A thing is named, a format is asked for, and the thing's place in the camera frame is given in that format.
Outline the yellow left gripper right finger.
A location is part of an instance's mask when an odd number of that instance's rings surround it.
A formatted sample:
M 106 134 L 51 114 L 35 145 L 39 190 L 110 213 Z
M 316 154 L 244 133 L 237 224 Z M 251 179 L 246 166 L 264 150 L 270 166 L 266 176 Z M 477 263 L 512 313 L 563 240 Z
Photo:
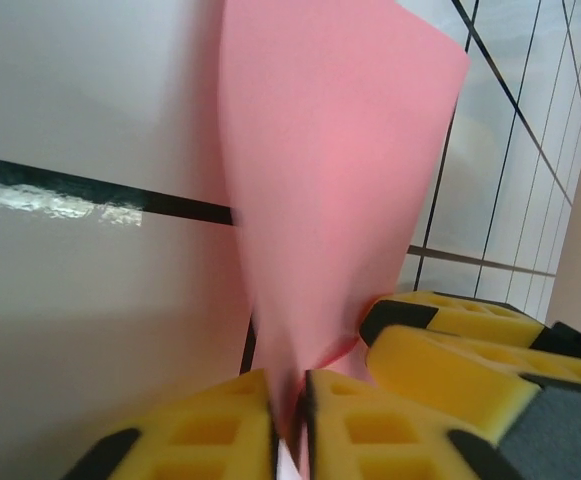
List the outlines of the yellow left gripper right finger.
M 488 440 L 442 412 L 331 370 L 305 377 L 312 479 L 519 479 Z

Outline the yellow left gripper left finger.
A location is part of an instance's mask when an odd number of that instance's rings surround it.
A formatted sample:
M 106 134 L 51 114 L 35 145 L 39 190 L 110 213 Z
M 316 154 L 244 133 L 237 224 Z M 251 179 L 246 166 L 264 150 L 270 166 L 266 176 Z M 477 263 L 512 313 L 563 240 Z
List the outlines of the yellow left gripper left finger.
M 156 405 L 97 440 L 65 479 L 274 479 L 261 370 Z

